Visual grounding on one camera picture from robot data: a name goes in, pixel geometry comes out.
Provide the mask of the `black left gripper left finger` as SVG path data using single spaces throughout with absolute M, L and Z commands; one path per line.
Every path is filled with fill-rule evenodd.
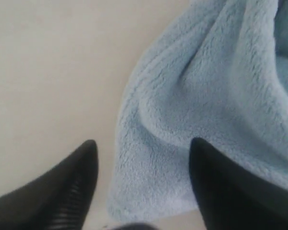
M 87 140 L 40 177 L 0 196 L 0 230 L 81 230 L 97 178 L 97 144 Z

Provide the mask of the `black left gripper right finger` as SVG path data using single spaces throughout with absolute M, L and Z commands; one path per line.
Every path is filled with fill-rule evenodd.
M 247 171 L 202 138 L 191 141 L 189 176 L 208 230 L 288 230 L 288 190 Z

